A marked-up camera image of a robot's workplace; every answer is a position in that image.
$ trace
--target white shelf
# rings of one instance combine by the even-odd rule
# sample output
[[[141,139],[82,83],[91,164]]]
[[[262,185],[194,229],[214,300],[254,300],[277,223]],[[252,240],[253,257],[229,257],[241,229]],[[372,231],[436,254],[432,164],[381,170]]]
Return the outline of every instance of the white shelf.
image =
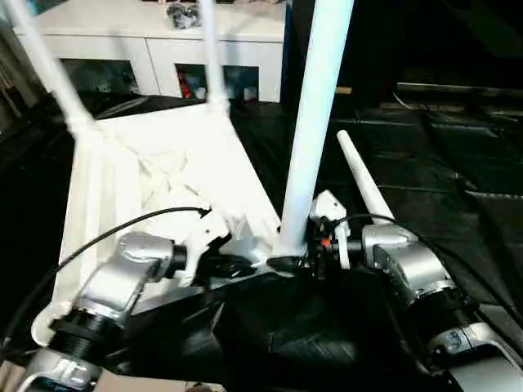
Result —
[[[167,7],[141,0],[69,0],[36,19],[43,35],[202,39],[201,28],[174,29]],[[217,5],[221,41],[283,43],[284,26],[284,3]]]

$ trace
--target white bracket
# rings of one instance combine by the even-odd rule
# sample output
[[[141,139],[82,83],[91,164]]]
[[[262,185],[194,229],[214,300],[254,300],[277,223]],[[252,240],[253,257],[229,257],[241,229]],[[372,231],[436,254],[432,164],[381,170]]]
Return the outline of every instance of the white bracket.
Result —
[[[312,203],[310,214],[311,219],[320,219],[325,217],[330,221],[335,221],[337,219],[342,219],[345,216],[346,209],[328,190],[325,190],[319,194]],[[350,234],[351,230],[349,229],[349,225],[346,221],[343,221],[334,229],[334,236],[337,240],[338,251],[340,255],[340,264],[344,270],[348,270],[351,267],[348,246],[346,244],[346,239]]]

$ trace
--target white furniture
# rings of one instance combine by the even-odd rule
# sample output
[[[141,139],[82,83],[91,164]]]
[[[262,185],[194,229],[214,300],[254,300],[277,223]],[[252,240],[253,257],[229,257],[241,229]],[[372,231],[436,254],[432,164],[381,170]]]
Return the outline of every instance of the white furniture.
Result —
[[[175,64],[205,64],[203,33],[174,29],[167,7],[140,0],[68,0],[36,19],[55,56],[128,60],[141,94],[181,96]],[[258,67],[261,101],[279,101],[284,25],[284,3],[217,5],[221,62]],[[22,32],[15,31],[25,46]]]

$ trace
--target white plastic part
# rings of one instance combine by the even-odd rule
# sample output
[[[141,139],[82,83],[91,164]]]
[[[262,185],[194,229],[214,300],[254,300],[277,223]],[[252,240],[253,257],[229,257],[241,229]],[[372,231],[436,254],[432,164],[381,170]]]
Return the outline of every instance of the white plastic part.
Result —
[[[361,159],[348,133],[346,133],[346,131],[338,132],[337,140],[342,147],[343,155],[345,155],[345,159],[351,168],[352,175],[360,189],[361,197],[369,212],[394,219],[391,209],[387,205],[387,202],[385,202],[382,193],[379,191],[378,186],[370,175],[369,170],[365,166],[363,159]],[[373,219],[373,222],[375,224],[390,223],[382,219]]]
[[[218,52],[218,37],[215,17],[214,0],[199,0],[199,10],[202,19],[203,41],[207,56],[205,71],[207,74],[208,102],[218,109],[229,110],[229,99],[223,78],[220,55]]]
[[[311,219],[320,219],[325,217],[330,221],[335,221],[345,216],[346,209],[328,190],[325,190],[319,194],[312,203]],[[334,235],[336,236],[340,256],[340,265],[344,270],[348,270],[351,267],[346,240],[350,234],[351,230],[349,229],[349,225],[346,221],[343,221],[338,226],[336,226],[336,228],[334,228]]]
[[[199,258],[209,249],[209,243],[216,238],[225,238],[229,234],[227,224],[219,212],[211,211],[190,231],[183,244],[187,248],[186,268],[176,272],[180,279],[179,287],[188,287],[193,283]]]
[[[213,2],[205,1],[212,11]],[[227,230],[233,238],[221,252],[263,264],[277,238],[279,218],[226,108],[219,104],[217,110],[220,100],[214,100],[213,105],[93,121],[64,69],[49,54],[23,2],[7,0],[28,37],[30,59],[44,84],[56,87],[56,98],[76,138],[60,260],[99,234],[139,215],[166,207],[195,206],[212,207],[222,216],[225,223],[215,234],[223,235]],[[207,34],[204,39],[206,50],[217,52],[216,42],[208,41]],[[216,83],[218,58],[213,54],[208,58],[214,61],[209,68],[215,73],[210,77],[215,82],[209,84],[220,91]],[[198,229],[199,222],[196,212],[157,216],[89,248],[56,277],[51,304],[34,320],[33,339],[40,345],[48,342],[49,319],[70,306],[92,271],[113,253],[119,236],[134,229],[182,243],[192,229]],[[148,284],[142,300],[166,295],[178,283],[163,280]]]
[[[275,256],[301,256],[354,0],[316,0]]]
[[[33,18],[29,14],[25,0],[5,0],[11,17],[20,26],[31,48],[27,55],[41,80],[49,82],[58,105],[64,112],[69,131],[75,136],[81,131],[89,131],[93,120],[85,110],[77,92],[71,85],[63,65],[55,59],[38,33]]]

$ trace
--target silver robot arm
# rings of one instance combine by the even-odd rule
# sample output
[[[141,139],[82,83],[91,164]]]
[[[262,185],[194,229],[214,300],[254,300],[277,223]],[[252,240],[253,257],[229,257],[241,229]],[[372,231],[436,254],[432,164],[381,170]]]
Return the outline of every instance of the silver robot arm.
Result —
[[[184,270],[187,248],[166,238],[130,233],[78,293],[73,309],[51,327],[56,334],[27,367],[18,391],[90,391],[101,375],[101,361],[111,340],[148,282],[172,278]]]
[[[414,234],[368,225],[362,249],[367,266],[389,276],[430,363],[465,392],[523,390],[521,356],[470,309],[439,258]]]

